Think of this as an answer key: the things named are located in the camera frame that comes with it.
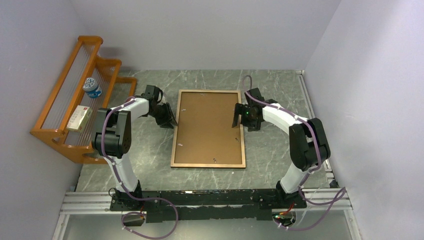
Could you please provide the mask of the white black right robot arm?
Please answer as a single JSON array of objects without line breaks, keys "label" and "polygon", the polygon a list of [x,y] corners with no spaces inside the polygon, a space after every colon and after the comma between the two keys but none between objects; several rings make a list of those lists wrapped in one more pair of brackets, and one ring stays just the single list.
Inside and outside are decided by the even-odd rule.
[{"label": "white black right robot arm", "polygon": [[275,202],[282,208],[295,199],[294,194],[307,175],[320,169],[331,156],[323,123],[318,118],[301,117],[282,107],[273,99],[264,99],[258,88],[245,92],[246,104],[236,103],[232,127],[243,125],[248,131],[258,131],[263,122],[278,127],[289,137],[291,164],[277,186]]}]

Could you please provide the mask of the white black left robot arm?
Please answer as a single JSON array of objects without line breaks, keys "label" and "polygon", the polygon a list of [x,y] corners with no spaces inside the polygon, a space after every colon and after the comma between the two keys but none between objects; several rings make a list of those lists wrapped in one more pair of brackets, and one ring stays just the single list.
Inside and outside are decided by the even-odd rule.
[{"label": "white black left robot arm", "polygon": [[143,194],[129,158],[132,123],[141,117],[153,117],[160,128],[178,125],[170,103],[157,86],[147,85],[141,95],[130,96],[125,103],[112,108],[99,108],[92,128],[91,146],[108,163],[117,195],[130,210],[142,206]]}]

